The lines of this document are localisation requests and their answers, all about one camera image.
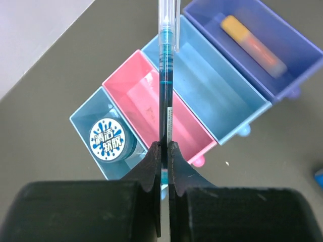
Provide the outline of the orange highlighter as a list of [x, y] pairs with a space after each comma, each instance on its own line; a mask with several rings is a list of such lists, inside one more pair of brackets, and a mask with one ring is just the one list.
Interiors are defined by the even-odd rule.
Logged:
[[286, 72], [287, 66], [233, 15], [222, 20], [221, 28], [273, 78]]

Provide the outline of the blue slime jar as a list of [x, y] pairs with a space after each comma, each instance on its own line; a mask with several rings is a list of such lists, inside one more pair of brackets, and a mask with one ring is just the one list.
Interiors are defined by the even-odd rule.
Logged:
[[120, 118], [102, 118], [89, 133], [92, 153], [101, 161], [116, 162], [132, 156], [137, 140]]

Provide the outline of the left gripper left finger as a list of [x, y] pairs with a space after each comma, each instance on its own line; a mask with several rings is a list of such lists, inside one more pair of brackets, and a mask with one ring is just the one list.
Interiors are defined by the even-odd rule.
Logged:
[[1, 225], [1, 241], [157, 241], [161, 145], [122, 179], [35, 181], [23, 186]]

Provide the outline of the dark blue pen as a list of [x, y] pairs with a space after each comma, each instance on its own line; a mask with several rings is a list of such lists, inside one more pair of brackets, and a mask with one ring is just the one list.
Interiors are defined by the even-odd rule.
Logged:
[[173, 137], [174, 53], [179, 52], [180, 1], [158, 2], [159, 139], [161, 184], [168, 184], [168, 144]]

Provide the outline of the pink drawer box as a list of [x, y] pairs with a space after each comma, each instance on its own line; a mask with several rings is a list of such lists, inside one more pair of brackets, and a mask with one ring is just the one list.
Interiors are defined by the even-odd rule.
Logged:
[[[129, 56], [102, 84], [146, 146], [159, 139], [159, 72], [141, 50]], [[217, 142], [184, 101], [173, 94], [173, 140], [196, 167]]]

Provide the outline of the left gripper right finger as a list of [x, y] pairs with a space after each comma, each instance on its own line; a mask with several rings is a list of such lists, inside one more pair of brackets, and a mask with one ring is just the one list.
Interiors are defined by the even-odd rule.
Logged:
[[168, 146], [171, 241], [322, 241], [305, 197], [291, 188], [217, 187]]

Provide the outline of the purple drawer box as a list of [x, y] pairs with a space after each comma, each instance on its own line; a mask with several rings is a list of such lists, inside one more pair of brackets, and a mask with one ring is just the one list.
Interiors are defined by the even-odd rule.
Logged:
[[[300, 85], [322, 67], [322, 50], [261, 1], [192, 1], [184, 15], [272, 103], [298, 98]], [[271, 50], [286, 72], [273, 78], [245, 52], [221, 28], [228, 15]]]

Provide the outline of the grey blue glue stick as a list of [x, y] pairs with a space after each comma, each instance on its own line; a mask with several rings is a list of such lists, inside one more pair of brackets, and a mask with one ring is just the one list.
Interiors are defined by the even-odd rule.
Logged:
[[323, 189], [323, 168], [314, 173], [314, 179], [321, 189]]

